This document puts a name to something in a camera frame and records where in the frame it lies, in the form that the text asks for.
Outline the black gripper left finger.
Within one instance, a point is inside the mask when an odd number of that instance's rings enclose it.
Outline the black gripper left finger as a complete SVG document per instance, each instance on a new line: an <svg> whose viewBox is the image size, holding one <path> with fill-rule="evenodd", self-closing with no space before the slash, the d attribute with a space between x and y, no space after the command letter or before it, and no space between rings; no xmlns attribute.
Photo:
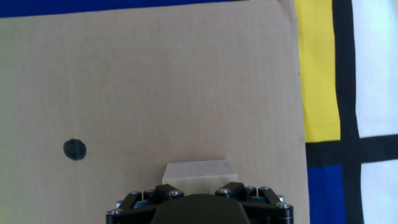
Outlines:
<svg viewBox="0 0 398 224"><path fill-rule="evenodd" d="M106 224L150 223L157 209L173 199L184 197L184 193L169 185L157 185L155 189L129 192L121 203L106 212Z"/></svg>

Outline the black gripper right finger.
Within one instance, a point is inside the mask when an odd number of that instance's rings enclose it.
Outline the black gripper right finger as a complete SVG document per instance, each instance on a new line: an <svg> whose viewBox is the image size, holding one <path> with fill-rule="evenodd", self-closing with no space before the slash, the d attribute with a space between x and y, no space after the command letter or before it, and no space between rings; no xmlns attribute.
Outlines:
<svg viewBox="0 0 398 224"><path fill-rule="evenodd" d="M230 182L216 190L215 195L237 201L243 208L241 213L250 223L294 223L294 207L281 200L268 186L255 188L240 182Z"/></svg>

